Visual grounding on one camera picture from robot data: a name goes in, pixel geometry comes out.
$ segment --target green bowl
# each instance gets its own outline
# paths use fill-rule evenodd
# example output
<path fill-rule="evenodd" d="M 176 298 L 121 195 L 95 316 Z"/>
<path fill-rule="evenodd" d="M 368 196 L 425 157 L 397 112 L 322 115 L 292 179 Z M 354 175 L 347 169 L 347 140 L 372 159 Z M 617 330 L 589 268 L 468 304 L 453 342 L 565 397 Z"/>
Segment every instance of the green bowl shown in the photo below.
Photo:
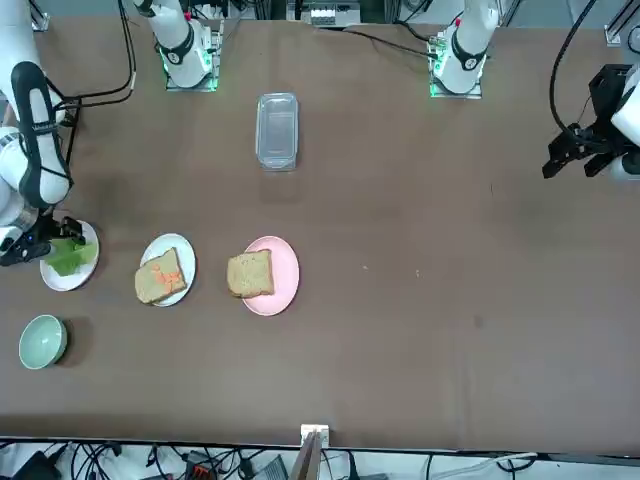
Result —
<path fill-rule="evenodd" d="M 67 329 L 56 317 L 40 315 L 20 336 L 20 361 L 30 370 L 56 363 L 67 347 Z"/>

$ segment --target white plate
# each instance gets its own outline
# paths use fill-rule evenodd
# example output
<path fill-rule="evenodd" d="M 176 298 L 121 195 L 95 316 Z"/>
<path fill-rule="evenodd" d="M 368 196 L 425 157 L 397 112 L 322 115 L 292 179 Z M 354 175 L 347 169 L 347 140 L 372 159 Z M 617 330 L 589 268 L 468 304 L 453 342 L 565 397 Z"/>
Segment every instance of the white plate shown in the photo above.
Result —
<path fill-rule="evenodd" d="M 68 292 L 69 290 L 78 288 L 89 280 L 89 277 L 96 269 L 96 265 L 98 265 L 98 259 L 100 258 L 100 241 L 98 240 L 98 234 L 87 222 L 83 222 L 82 220 L 79 220 L 79 222 L 82 225 L 82 235 L 84 235 L 87 243 L 95 243 L 98 246 L 98 252 L 93 262 L 81 265 L 78 267 L 76 273 L 67 275 L 66 277 L 61 277 L 47 262 L 40 260 L 40 275 L 42 275 L 44 283 L 56 292 Z"/>
<path fill-rule="evenodd" d="M 142 254 L 140 266 L 152 258 L 164 255 L 171 247 L 174 247 L 176 252 L 178 252 L 178 260 L 180 261 L 184 281 L 187 282 L 187 288 L 181 292 L 174 293 L 160 302 L 154 303 L 156 307 L 168 307 L 178 303 L 191 289 L 191 285 L 193 285 L 193 281 L 196 278 L 196 254 L 189 241 L 177 233 L 165 233 L 151 242 L 151 245 L 149 245 Z"/>

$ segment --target pink plate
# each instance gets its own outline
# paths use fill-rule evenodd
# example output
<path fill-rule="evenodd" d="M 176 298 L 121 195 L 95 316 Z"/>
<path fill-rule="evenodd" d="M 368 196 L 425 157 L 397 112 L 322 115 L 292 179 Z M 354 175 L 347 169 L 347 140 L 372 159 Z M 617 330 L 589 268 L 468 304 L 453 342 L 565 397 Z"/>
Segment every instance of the pink plate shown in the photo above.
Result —
<path fill-rule="evenodd" d="M 249 310 L 258 315 L 277 315 L 289 306 L 298 291 L 300 266 L 291 245 L 279 237 L 262 237 L 247 247 L 245 252 L 271 250 L 271 272 L 275 293 L 244 298 Z"/>

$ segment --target clear plastic container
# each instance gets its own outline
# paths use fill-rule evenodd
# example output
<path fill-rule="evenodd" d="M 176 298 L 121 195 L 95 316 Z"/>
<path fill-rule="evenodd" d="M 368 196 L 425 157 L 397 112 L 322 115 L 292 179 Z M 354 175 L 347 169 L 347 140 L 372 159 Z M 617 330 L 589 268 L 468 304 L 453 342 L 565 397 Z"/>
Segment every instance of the clear plastic container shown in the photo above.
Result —
<path fill-rule="evenodd" d="M 265 170 L 296 167 L 298 100 L 293 93 L 267 93 L 258 100 L 256 155 Z"/>

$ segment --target slice of bread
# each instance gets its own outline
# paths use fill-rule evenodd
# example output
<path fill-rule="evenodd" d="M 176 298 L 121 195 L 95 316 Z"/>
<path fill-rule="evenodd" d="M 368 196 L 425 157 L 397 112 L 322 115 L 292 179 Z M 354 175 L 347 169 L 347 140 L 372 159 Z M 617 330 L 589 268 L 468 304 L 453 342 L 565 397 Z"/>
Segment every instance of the slice of bread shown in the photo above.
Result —
<path fill-rule="evenodd" d="M 248 252 L 229 259 L 227 285 L 235 297 L 273 295 L 271 251 Z"/>
<path fill-rule="evenodd" d="M 176 249 L 172 247 L 142 265 L 136 272 L 135 284 L 142 303 L 160 302 L 187 288 Z"/>

